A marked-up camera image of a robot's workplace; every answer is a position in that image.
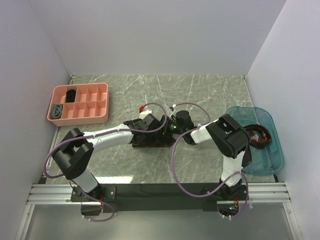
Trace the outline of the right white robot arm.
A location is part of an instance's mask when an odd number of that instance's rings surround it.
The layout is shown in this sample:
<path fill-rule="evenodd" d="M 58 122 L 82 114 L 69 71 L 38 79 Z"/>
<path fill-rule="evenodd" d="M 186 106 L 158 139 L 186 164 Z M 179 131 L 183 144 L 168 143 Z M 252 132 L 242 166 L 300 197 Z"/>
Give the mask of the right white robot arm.
<path fill-rule="evenodd" d="M 196 145 L 212 140 L 223 155 L 220 184 L 208 193 L 194 194 L 189 192 L 179 182 L 176 175 L 174 166 L 175 152 L 180 139 L 186 135 L 189 135 Z M 242 186 L 243 158 L 250 141 L 251 137 L 248 131 L 229 114 L 224 114 L 214 121 L 186 131 L 175 141 L 171 153 L 172 174 L 176 184 L 185 194 L 194 198 L 206 198 L 220 190 L 220 195 L 224 199 L 232 199 Z"/>

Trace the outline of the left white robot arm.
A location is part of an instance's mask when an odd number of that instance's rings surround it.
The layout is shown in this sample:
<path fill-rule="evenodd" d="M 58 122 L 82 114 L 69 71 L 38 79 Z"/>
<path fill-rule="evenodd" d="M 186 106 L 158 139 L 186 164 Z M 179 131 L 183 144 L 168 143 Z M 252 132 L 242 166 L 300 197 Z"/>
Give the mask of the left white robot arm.
<path fill-rule="evenodd" d="M 102 198 L 103 190 L 87 169 L 92 154 L 120 145 L 145 144 L 150 138 L 162 135 L 167 121 L 166 115 L 158 120 L 149 113 L 142 119 L 125 121 L 106 132 L 84 133 L 75 128 L 65 136 L 65 143 L 54 151 L 52 158 L 65 178 L 77 184 L 89 201 L 95 201 Z"/>

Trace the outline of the brown blue floral tie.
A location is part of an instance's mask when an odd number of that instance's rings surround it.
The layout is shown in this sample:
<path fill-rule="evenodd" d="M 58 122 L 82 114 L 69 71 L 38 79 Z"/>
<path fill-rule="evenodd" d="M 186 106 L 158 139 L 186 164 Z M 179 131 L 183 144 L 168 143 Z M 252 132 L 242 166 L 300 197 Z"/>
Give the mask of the brown blue floral tie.
<path fill-rule="evenodd" d="M 170 148 L 176 142 L 172 136 L 146 137 L 144 139 L 133 139 L 133 148 Z"/>

